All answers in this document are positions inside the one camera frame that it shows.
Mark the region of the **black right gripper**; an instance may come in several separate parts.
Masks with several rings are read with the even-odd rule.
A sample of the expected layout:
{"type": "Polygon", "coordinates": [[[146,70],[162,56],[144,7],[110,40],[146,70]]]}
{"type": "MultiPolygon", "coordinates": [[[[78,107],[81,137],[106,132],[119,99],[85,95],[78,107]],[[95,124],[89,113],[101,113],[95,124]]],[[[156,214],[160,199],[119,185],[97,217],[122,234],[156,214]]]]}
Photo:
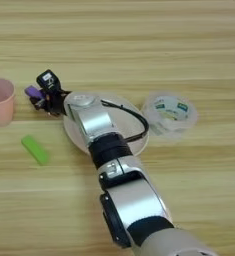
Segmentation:
{"type": "Polygon", "coordinates": [[[65,115],[64,100],[70,94],[70,91],[56,91],[47,93],[44,99],[35,97],[30,98],[30,102],[36,110],[44,110],[50,115],[65,115]]]}

